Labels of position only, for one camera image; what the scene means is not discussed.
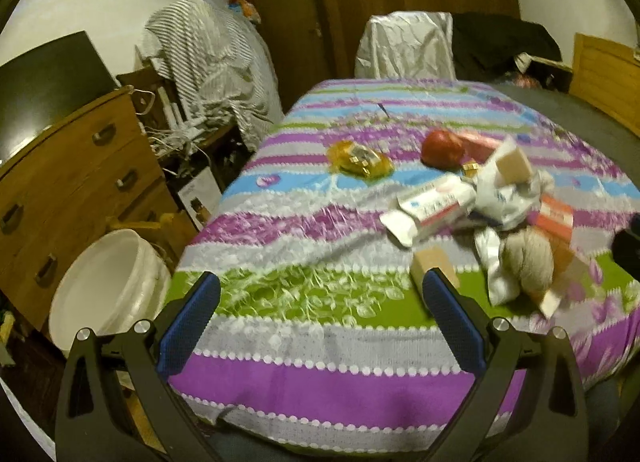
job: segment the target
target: drawer handle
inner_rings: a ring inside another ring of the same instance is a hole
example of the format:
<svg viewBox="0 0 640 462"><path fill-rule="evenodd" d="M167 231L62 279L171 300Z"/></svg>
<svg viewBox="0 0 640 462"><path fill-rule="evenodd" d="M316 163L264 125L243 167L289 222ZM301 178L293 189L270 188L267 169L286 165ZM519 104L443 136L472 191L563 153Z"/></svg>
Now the drawer handle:
<svg viewBox="0 0 640 462"><path fill-rule="evenodd" d="M35 275L36 283L40 286L48 285L51 282L53 273L56 272L57 266L58 259L53 254L49 254L47 261Z"/></svg>
<svg viewBox="0 0 640 462"><path fill-rule="evenodd" d="M0 229L3 234L8 235L18 227L23 210L23 206L14 204L11 209L4 214L2 220L0 220Z"/></svg>
<svg viewBox="0 0 640 462"><path fill-rule="evenodd" d="M138 172L135 169L129 171L124 177L116 181L116 187L118 191L128 191L132 188L138 180Z"/></svg>
<svg viewBox="0 0 640 462"><path fill-rule="evenodd" d="M94 144L97 146L104 146L113 140L113 137L116 135L116 125L111 122L111 124L107 124L97 133L94 133L92 139L94 140Z"/></svg>

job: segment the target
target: wooden door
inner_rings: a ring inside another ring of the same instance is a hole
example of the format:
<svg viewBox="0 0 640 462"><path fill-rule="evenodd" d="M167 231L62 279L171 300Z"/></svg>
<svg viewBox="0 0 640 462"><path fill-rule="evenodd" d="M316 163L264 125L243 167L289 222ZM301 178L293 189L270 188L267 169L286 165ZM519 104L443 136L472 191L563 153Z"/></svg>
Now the wooden door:
<svg viewBox="0 0 640 462"><path fill-rule="evenodd" d="M253 0L258 32L271 53L286 112L311 87L332 77L319 0Z"/></svg>

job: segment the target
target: screw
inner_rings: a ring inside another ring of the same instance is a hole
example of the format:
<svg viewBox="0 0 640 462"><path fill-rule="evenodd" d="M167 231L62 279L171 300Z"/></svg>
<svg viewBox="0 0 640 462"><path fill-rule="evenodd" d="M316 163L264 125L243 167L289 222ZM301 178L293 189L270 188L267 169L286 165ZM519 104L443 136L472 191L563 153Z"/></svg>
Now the screw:
<svg viewBox="0 0 640 462"><path fill-rule="evenodd" d="M492 325L498 332L504 332L509 329L509 322L503 317L497 317L492 321Z"/></svg>
<svg viewBox="0 0 640 462"><path fill-rule="evenodd" d="M136 331L136 334L146 334L149 331L149 328L151 328L151 323L149 323L149 321L147 321L146 319L138 321L133 326L133 330Z"/></svg>
<svg viewBox="0 0 640 462"><path fill-rule="evenodd" d="M76 338L78 339L78 341L86 341L87 339L89 339L90 335L91 330L89 330L88 328L82 328L76 334Z"/></svg>
<svg viewBox="0 0 640 462"><path fill-rule="evenodd" d="M556 339L564 339L566 337L566 332L562 327L554 327L553 333Z"/></svg>

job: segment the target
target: striped bedsheet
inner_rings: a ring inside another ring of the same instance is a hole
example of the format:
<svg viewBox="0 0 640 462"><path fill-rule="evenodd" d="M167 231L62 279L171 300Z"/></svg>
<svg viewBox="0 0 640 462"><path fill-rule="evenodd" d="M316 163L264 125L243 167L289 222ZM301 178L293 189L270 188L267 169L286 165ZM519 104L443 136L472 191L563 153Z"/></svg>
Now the striped bedsheet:
<svg viewBox="0 0 640 462"><path fill-rule="evenodd" d="M440 175L419 160L441 125L513 135L575 208L572 245L590 276L545 320L522 297L491 307L471 236L439 245L460 292L519 329L570 334L584 385L623 366L638 346L640 284L608 246L640 211L640 192L576 136L485 84L330 80L300 98L225 192L219 215L186 249L168 299L199 274L219 275L222 301L184 371L170 383L204 420L225 421L286 447L331 453L424 450L462 402L462 372L412 286L411 251L379 221L393 196ZM355 140L387 153L396 171L373 185L329 174L326 150ZM514 378L496 417L510 417Z"/></svg>

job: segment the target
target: yellow plastic package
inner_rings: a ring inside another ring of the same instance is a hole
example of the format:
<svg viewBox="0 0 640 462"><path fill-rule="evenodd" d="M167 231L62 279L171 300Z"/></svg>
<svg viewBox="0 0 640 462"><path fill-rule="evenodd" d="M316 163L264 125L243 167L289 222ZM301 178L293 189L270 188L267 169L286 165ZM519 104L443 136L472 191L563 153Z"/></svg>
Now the yellow plastic package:
<svg viewBox="0 0 640 462"><path fill-rule="evenodd" d="M327 150L332 173L347 173L364 180L378 180L394 172L388 156L351 140L340 140Z"/></svg>

